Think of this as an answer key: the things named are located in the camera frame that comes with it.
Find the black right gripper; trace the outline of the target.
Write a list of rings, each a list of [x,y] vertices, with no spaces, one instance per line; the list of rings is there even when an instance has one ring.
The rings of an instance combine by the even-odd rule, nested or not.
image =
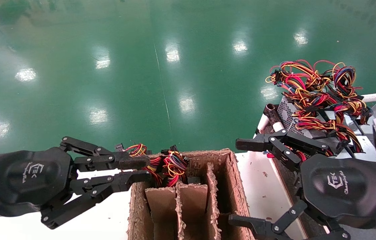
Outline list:
[[[309,240],[350,240],[350,234],[339,224],[376,229],[376,162],[327,158],[327,144],[285,129],[253,139],[238,138],[236,148],[268,151],[288,170],[301,172],[302,199],[306,202],[297,201],[275,223],[229,215],[230,225],[250,229],[254,239],[291,240],[285,230],[305,212],[329,229],[328,234]],[[310,158],[304,162],[297,151]]]

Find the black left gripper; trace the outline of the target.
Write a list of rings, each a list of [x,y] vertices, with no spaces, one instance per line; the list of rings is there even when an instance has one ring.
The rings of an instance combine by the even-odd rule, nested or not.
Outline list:
[[[146,170],[76,179],[72,157],[58,147],[0,154],[0,217],[41,211],[55,229],[134,183],[151,180]]]

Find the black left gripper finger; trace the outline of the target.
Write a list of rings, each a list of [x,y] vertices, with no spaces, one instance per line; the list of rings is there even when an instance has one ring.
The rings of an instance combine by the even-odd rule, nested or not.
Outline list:
[[[82,155],[73,160],[80,172],[104,170],[140,170],[150,163],[148,156],[130,156],[128,152],[111,152],[101,146],[65,136],[60,143],[64,152],[72,151]]]

